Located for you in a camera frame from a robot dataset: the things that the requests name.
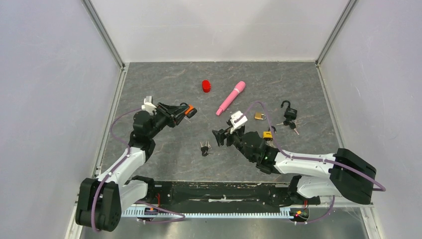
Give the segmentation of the orange black padlock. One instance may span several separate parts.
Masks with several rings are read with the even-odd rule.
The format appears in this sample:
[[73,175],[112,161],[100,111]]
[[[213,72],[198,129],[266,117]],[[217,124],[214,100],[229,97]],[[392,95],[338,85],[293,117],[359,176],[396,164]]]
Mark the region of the orange black padlock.
[[188,105],[188,109],[185,111],[185,116],[187,118],[192,118],[198,111],[195,107],[193,107],[192,105]]

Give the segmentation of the yellow black padlock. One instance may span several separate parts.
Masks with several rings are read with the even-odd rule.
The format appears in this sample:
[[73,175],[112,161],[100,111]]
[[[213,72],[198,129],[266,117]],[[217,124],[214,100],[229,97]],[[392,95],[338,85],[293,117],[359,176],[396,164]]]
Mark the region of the yellow black padlock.
[[276,133],[276,128],[274,126],[270,126],[267,131],[262,133],[262,138],[266,141],[272,141],[273,133]]

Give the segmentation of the black-head key bunch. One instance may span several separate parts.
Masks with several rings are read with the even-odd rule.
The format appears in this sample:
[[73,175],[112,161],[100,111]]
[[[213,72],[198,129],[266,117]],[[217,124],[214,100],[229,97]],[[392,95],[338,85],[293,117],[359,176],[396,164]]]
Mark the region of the black-head key bunch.
[[211,146],[211,144],[210,144],[210,142],[209,141],[205,141],[205,142],[200,142],[200,150],[201,150],[201,155],[203,156],[203,157],[206,157],[206,156],[208,156],[209,154],[211,154],[211,153],[209,153],[209,151],[212,149],[212,146]]

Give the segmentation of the black-head key set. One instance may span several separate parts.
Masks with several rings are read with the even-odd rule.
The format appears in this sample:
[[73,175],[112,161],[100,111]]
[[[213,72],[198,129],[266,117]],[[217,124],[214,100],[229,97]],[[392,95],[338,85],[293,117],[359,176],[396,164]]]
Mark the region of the black-head key set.
[[285,120],[282,123],[278,123],[277,125],[283,125],[288,126],[290,129],[292,129],[297,135],[299,135],[299,132],[297,130],[296,124],[291,120]]

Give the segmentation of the black Kaijing padlock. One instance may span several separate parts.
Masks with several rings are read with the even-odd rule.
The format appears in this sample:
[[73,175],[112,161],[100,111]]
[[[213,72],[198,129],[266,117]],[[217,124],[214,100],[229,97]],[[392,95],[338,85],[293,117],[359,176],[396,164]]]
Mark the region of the black Kaijing padlock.
[[284,117],[286,118],[287,121],[295,120],[297,118],[298,111],[291,107],[291,102],[288,100],[284,100],[281,103],[281,108],[283,108],[285,104],[287,104],[287,107],[284,112]]

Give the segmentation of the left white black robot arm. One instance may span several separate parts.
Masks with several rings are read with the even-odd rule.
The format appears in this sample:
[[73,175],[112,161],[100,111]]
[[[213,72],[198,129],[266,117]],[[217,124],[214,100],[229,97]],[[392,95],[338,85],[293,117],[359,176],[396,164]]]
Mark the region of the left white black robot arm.
[[105,172],[80,184],[75,223],[94,232],[114,231],[123,212],[134,204],[150,207],[154,213],[165,211],[152,204],[159,199],[154,180],[133,173],[153,154],[154,137],[165,127],[174,128],[184,118],[193,117],[197,109],[187,103],[154,105],[147,97],[133,113],[133,130],[124,142],[125,151]]

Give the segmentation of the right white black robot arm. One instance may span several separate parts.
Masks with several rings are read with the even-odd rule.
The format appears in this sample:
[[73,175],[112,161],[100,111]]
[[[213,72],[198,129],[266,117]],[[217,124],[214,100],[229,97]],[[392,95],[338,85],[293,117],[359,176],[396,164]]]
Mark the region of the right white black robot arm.
[[266,174],[294,174],[287,190],[293,203],[320,196],[344,197],[369,205],[376,169],[352,151],[339,148],[336,153],[301,154],[271,147],[258,132],[245,127],[213,130],[218,146],[234,146],[249,162]]

